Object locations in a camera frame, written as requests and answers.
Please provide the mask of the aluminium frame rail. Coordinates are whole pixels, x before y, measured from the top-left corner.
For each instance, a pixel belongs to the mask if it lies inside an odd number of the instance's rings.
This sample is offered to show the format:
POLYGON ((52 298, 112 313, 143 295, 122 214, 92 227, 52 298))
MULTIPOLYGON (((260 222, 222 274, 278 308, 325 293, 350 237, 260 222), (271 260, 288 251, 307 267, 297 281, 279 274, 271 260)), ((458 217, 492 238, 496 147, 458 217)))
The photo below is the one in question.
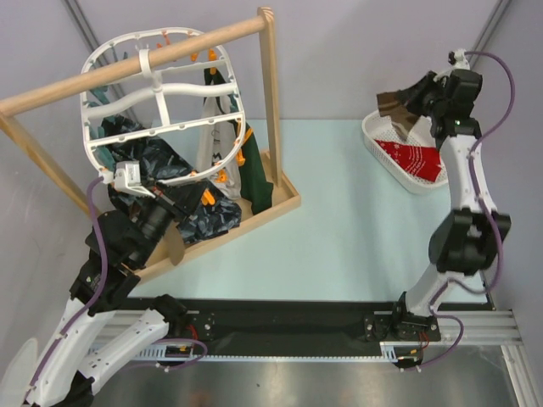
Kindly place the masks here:
POLYGON ((83 343, 94 364, 119 357, 163 360, 415 358, 428 345, 513 345, 521 337, 510 311, 470 308, 405 321, 396 307, 361 303, 186 302, 179 316, 119 309, 83 343))

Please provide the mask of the orange plastic clothespin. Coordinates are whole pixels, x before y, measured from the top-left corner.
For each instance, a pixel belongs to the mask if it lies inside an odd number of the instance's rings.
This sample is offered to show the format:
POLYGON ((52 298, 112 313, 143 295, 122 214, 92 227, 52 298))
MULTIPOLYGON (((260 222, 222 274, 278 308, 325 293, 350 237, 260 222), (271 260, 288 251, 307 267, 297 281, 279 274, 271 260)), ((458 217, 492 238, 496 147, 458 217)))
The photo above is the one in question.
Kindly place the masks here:
POLYGON ((213 206, 216 204, 215 197, 209 189, 205 189, 201 196, 201 203, 204 206, 213 206))

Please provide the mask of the white perforated plastic basket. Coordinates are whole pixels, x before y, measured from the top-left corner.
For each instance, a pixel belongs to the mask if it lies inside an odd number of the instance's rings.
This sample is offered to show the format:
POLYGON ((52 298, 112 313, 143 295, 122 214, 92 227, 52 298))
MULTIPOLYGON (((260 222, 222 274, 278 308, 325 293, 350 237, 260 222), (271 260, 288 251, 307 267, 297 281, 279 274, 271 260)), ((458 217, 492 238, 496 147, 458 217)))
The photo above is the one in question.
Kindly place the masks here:
POLYGON ((377 110, 368 114, 361 123, 362 139, 367 150, 380 164, 410 193, 427 194, 448 184, 445 166, 440 164, 440 171, 435 181, 427 181, 403 170, 393 158, 385 152, 381 142, 405 144, 408 147, 433 148, 434 139, 430 136, 430 120, 420 119, 411 129, 407 141, 403 142, 396 134, 389 116, 381 117, 377 110))

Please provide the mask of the red patterned sock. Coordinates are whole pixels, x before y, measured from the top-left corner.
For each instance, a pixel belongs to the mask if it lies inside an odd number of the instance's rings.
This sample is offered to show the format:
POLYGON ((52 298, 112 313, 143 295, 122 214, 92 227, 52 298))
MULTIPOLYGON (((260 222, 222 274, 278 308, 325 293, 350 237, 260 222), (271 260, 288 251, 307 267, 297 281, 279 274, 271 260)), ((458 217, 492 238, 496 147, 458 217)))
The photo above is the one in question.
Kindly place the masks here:
POLYGON ((377 140, 378 146, 407 174, 435 182, 442 170, 439 152, 421 147, 377 140))

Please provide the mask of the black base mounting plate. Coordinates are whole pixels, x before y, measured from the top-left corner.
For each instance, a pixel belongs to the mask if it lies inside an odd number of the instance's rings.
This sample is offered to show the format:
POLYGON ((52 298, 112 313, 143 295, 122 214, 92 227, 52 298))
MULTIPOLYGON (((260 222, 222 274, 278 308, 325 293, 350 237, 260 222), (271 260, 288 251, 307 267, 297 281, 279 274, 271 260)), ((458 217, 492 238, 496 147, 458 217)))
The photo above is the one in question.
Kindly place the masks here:
POLYGON ((269 354, 321 345, 346 347, 348 342, 438 341, 433 316, 409 316, 404 305, 391 302, 303 302, 183 299, 186 312, 171 323, 164 339, 206 346, 239 345, 243 354, 255 345, 269 354))

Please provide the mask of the white plastic clip hanger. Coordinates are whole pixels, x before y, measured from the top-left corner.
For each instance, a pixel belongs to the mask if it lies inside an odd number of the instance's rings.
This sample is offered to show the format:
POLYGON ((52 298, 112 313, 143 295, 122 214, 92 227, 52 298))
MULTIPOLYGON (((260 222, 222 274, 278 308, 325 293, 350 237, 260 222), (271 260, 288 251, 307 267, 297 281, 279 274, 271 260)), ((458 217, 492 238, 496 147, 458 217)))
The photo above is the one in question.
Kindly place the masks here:
POLYGON ((222 45, 153 66, 150 54, 201 31, 166 27, 113 38, 94 50, 82 73, 133 56, 138 71, 81 92, 84 149, 91 165, 115 170, 122 161, 140 164, 141 183, 150 192, 161 185, 180 186, 210 180, 240 149, 239 133, 231 152, 206 170, 198 170, 200 129, 222 121, 246 123, 237 78, 222 45))

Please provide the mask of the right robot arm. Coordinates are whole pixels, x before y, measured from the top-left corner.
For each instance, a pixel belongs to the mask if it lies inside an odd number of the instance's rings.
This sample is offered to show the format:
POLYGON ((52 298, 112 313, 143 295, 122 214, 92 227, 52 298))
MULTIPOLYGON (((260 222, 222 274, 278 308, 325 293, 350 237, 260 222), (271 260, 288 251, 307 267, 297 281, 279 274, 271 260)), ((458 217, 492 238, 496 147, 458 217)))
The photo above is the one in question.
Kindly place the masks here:
POLYGON ((499 265, 512 220, 498 211, 482 166, 483 134, 472 116, 483 78, 470 69, 444 75, 429 71, 415 85, 396 93, 406 110, 431 121, 430 135, 445 166, 451 211, 431 236, 429 265, 417 283, 401 294, 390 318, 389 333, 401 340, 419 339, 438 320, 437 310, 453 287, 486 294, 496 285, 476 290, 467 280, 499 265))

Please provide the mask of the orange clothespin on rim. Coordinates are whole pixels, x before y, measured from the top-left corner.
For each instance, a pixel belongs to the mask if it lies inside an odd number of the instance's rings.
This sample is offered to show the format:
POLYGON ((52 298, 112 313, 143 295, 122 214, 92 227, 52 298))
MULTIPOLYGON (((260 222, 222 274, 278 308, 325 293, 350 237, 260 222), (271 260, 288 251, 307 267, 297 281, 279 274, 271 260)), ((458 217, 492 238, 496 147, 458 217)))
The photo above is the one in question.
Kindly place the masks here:
POLYGON ((239 150, 236 154, 236 161, 239 166, 242 166, 245 163, 245 157, 243 156, 243 152, 241 150, 239 150))

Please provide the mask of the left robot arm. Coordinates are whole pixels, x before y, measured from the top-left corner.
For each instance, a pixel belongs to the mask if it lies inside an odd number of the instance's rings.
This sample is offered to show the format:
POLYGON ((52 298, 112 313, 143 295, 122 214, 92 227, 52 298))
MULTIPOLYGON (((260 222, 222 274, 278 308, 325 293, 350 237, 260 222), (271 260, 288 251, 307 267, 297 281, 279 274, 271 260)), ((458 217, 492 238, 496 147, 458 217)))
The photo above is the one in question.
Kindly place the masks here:
POLYGON ((156 364, 165 372, 194 365, 208 354, 195 337, 188 309, 168 294, 155 298, 135 323, 98 351, 90 350, 140 282, 137 270, 146 265, 171 224, 196 210, 205 189, 203 182, 156 187, 135 219, 118 209, 101 215, 90 209, 88 259, 23 392, 24 406, 89 406, 116 373, 156 343, 182 347, 183 362, 156 364))

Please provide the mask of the green and white t-shirt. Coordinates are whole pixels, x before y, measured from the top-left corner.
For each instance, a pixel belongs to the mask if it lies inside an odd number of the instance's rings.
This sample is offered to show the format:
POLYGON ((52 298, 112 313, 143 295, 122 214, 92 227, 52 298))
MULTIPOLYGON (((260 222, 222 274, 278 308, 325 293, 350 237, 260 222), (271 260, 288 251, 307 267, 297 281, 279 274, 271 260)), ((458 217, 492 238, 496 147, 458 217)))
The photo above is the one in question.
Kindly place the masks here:
POLYGON ((201 128, 196 168, 206 170, 224 159, 231 152, 239 133, 244 134, 240 149, 210 180, 227 198, 243 198, 250 202, 251 212, 257 215, 272 206, 273 184, 266 179, 250 124, 229 120, 201 128))

